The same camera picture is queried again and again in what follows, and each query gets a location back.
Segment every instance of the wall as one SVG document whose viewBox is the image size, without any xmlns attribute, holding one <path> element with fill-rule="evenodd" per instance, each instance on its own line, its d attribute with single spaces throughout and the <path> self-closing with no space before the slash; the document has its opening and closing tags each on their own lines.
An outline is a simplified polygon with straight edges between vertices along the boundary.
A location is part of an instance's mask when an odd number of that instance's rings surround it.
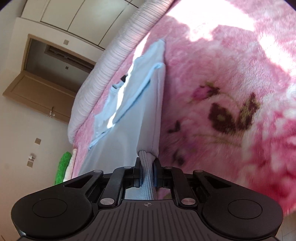
<svg viewBox="0 0 296 241">
<path fill-rule="evenodd" d="M 28 19 L 17 18 L 15 21 L 9 52 L 6 62 L 6 68 L 14 72 L 20 72 L 22 69 L 22 59 L 26 47 L 28 34 L 38 36 L 59 46 L 63 46 L 75 53 L 78 53 L 94 62 L 97 62 L 102 50 L 90 45 L 83 40 L 78 39 L 68 33 L 33 22 Z M 64 45 L 64 40 L 68 40 L 68 45 Z"/>
<path fill-rule="evenodd" d="M 46 46 L 45 43 L 32 40 L 26 70 L 77 93 L 89 73 L 45 54 Z"/>
<path fill-rule="evenodd" d="M 13 0 L 0 11 L 0 71 L 4 69 L 16 17 L 22 14 L 26 0 Z"/>
<path fill-rule="evenodd" d="M 0 93 L 18 73 L 0 73 Z M 53 185 L 58 163 L 72 146 L 67 125 L 0 96 L 0 234 L 6 241 L 18 236 L 11 218 L 13 204 L 21 197 Z M 41 144 L 34 143 L 36 138 Z M 33 168 L 26 166 L 36 154 Z"/>
</svg>

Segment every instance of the green towel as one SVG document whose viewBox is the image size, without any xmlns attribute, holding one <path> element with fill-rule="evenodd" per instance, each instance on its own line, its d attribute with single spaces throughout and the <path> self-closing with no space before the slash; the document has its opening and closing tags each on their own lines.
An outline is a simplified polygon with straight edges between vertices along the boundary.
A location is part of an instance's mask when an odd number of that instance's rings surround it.
<svg viewBox="0 0 296 241">
<path fill-rule="evenodd" d="M 56 179 L 54 182 L 55 185 L 63 182 L 64 177 L 65 177 L 65 172 L 66 172 L 67 166 L 69 165 L 71 157 L 72 157 L 72 154 L 70 152 L 66 152 L 62 156 L 62 158 L 59 162 L 59 167 L 57 169 L 57 175 L 56 175 Z"/>
</svg>

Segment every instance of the pink blanket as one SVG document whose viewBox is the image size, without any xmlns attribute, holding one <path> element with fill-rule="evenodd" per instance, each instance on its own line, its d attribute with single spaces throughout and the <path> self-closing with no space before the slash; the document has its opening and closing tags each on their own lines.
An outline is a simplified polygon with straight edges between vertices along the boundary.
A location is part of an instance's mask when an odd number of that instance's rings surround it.
<svg viewBox="0 0 296 241">
<path fill-rule="evenodd" d="M 180 0 L 112 78 L 79 129 L 73 177 L 111 84 L 166 41 L 162 165 L 203 169 L 296 209 L 296 12 L 282 0 Z"/>
</svg>

